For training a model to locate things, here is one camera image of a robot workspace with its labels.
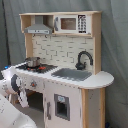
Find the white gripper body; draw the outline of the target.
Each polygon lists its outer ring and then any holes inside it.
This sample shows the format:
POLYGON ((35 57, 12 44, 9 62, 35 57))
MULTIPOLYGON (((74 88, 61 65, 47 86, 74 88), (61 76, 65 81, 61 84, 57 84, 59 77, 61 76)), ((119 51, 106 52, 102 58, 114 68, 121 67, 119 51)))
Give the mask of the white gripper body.
POLYGON ((11 66, 1 71, 3 79, 1 80, 1 94, 7 96, 16 94, 18 101, 22 107, 28 107, 28 101, 25 91, 25 84, 22 78, 18 75, 16 69, 11 66))

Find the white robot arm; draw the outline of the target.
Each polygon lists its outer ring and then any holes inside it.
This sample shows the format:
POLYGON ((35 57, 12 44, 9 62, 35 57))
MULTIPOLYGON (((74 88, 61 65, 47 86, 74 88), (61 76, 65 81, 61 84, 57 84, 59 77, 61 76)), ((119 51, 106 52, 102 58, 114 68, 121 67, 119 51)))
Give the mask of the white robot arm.
POLYGON ((35 122, 13 106, 6 96, 16 94, 22 107, 28 107, 25 86, 16 69, 11 66, 2 71, 0 80, 0 128, 37 128, 35 122))

